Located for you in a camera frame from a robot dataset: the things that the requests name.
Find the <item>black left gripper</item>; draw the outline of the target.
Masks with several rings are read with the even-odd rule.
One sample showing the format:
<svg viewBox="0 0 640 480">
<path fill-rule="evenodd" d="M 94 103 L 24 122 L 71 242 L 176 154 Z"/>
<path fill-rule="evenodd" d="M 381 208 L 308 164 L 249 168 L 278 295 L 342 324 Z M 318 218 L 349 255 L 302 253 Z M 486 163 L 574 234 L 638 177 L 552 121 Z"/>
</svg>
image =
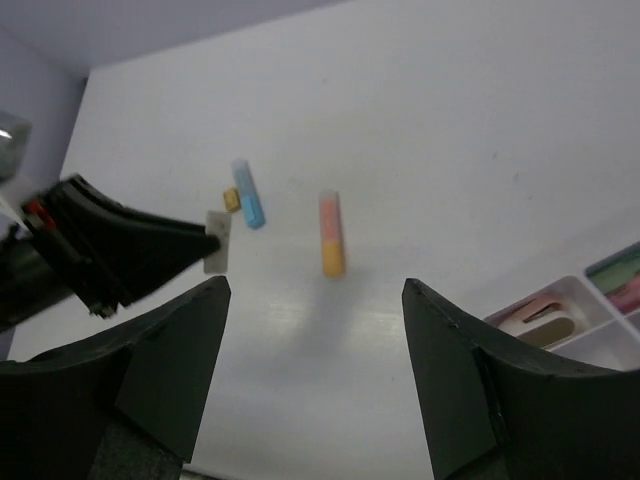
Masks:
<svg viewBox="0 0 640 480">
<path fill-rule="evenodd" d="M 36 198 L 26 221 L 1 239 L 3 330 L 73 296 L 109 318 L 220 247 L 203 225 L 123 205 L 78 174 L 59 183 L 59 209 Z"/>
</svg>

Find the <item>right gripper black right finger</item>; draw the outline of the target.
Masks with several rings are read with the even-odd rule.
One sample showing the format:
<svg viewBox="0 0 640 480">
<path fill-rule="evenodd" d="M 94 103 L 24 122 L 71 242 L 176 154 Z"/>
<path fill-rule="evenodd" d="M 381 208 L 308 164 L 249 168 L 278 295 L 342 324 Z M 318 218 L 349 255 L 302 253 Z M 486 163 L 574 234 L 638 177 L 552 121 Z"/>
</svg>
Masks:
<svg viewBox="0 0 640 480">
<path fill-rule="evenodd" d="M 438 479 L 635 479 L 639 374 L 530 346 L 417 279 L 404 325 Z"/>
</svg>

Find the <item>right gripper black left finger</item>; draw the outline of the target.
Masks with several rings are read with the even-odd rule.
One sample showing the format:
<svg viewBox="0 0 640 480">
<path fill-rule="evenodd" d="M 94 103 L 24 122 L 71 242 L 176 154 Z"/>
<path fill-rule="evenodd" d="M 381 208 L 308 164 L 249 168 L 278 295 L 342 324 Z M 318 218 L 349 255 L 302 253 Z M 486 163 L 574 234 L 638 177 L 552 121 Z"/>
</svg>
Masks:
<svg viewBox="0 0 640 480">
<path fill-rule="evenodd" d="M 5 479 L 176 479 L 192 460 L 231 300 L 223 276 L 1 365 Z"/>
</svg>

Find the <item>grey rectangular eraser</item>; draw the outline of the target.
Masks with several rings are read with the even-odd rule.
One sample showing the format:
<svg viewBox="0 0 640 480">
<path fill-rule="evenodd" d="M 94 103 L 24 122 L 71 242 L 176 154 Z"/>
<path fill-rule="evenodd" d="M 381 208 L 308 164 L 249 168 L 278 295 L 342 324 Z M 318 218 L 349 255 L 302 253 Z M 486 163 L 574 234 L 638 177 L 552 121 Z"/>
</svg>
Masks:
<svg viewBox="0 0 640 480">
<path fill-rule="evenodd" d="M 232 215 L 228 212 L 208 211 L 205 233 L 219 241 L 219 249 L 203 260 L 206 275 L 221 275 L 228 271 Z"/>
</svg>

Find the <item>yellow eraser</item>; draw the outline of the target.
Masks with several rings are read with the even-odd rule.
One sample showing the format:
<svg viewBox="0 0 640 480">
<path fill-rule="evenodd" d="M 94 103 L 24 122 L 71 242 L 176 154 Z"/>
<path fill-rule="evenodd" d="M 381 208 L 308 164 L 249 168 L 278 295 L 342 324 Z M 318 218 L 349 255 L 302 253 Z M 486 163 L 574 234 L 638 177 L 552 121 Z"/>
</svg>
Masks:
<svg viewBox="0 0 640 480">
<path fill-rule="evenodd" d="M 223 201 L 225 210 L 229 213 L 235 213 L 242 208 L 239 192 L 235 187 L 223 192 Z"/>
</svg>

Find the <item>blue highlighter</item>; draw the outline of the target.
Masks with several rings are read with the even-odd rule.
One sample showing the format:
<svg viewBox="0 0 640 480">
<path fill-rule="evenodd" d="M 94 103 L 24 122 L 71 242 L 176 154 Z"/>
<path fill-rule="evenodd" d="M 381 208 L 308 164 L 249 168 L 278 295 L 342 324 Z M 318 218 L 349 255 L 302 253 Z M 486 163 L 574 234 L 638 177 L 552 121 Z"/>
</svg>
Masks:
<svg viewBox="0 0 640 480">
<path fill-rule="evenodd" d="M 235 159 L 231 168 L 246 225 L 254 230 L 260 229 L 266 220 L 249 163 Z"/>
</svg>

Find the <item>orange highlighter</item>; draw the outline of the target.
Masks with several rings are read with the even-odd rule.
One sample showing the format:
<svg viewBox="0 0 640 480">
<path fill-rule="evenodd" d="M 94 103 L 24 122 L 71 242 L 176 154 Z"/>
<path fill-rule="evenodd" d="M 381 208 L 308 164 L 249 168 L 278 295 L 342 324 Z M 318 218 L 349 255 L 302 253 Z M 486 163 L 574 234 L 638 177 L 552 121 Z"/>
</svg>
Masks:
<svg viewBox="0 0 640 480">
<path fill-rule="evenodd" d="M 319 222 L 323 273 L 328 278 L 341 278 L 346 272 L 346 260 L 337 191 L 325 190 L 319 195 Z"/>
</svg>

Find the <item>pink and white stapler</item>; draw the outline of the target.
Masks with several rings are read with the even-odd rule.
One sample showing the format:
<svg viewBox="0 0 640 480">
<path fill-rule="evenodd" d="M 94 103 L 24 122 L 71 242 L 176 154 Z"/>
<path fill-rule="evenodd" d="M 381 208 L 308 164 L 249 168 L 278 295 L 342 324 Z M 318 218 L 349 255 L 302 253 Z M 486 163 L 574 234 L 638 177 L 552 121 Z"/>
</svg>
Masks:
<svg viewBox="0 0 640 480">
<path fill-rule="evenodd" d="M 587 330 L 582 313 L 557 294 L 542 294 L 497 320 L 496 328 L 529 345 L 549 349 Z"/>
</svg>

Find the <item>pink correction tape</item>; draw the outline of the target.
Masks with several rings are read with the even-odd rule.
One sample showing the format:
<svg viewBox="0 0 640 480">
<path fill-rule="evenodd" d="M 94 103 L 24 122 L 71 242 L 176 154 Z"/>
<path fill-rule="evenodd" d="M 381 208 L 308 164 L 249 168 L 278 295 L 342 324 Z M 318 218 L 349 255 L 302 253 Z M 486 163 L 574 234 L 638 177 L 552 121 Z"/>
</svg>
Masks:
<svg viewBox="0 0 640 480">
<path fill-rule="evenodd" d="M 622 313 L 629 314 L 639 309 L 639 279 L 635 278 L 607 294 L 609 301 Z"/>
</svg>

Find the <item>green correction tape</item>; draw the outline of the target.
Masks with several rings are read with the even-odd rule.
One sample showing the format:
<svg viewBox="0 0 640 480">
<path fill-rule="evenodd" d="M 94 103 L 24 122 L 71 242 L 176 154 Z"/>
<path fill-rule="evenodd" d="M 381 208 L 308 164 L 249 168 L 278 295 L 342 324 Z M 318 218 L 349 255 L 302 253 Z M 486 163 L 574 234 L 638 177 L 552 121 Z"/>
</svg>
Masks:
<svg viewBox="0 0 640 480">
<path fill-rule="evenodd" d="M 614 260 L 588 270 L 586 276 L 601 293 L 609 294 L 639 276 L 639 258 Z"/>
</svg>

